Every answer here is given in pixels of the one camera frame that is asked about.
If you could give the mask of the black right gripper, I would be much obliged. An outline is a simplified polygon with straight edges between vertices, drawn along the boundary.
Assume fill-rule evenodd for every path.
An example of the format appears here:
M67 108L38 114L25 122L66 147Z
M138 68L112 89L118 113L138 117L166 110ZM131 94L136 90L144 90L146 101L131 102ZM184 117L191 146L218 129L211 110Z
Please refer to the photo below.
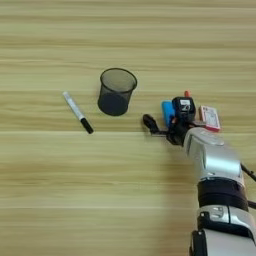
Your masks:
M171 144L177 146L184 145L187 132L195 127L194 123L185 122L184 120L180 120L178 118L173 118L169 125L168 131L161 131L158 128L155 119L149 114L143 115L143 123L149 129L152 135L165 136L167 134L166 139Z

